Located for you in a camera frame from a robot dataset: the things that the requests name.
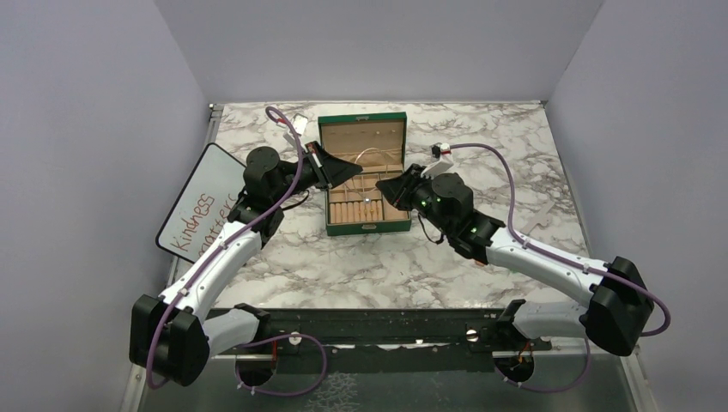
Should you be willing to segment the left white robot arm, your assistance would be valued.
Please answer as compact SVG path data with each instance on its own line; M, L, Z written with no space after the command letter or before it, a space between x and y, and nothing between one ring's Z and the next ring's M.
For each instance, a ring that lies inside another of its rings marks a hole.
M267 313L246 304L211 318L209 312L238 271L258 255L280 227L282 204L310 188L328 191L352 179L362 166L327 153L318 142L302 147L296 162L269 146L246 157L244 188L221 231L191 269L159 296L142 295L130 320L130 361L144 367L150 387L157 374L187 386L208 359L237 345L266 348Z

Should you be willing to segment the green jewelry box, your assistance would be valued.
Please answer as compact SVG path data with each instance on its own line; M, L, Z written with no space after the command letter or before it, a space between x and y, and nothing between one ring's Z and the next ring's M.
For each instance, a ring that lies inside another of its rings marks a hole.
M376 183L404 171L407 114L384 112L318 118L322 147L363 167L363 172L326 195L325 230L331 237L399 233L411 229L412 217L382 197Z

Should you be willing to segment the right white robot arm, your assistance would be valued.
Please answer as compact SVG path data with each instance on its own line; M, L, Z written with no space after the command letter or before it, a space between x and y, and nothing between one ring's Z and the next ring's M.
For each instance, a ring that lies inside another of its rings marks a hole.
M584 337L611 354L633 353L654 303L632 261L578 257L527 239L478 211L472 189L458 174L428 179L423 170L413 165L376 187L395 209L414 210L429 221L463 258L514 270L572 299L510 305L506 319L495 326L502 347L516 349L528 339L545 336Z

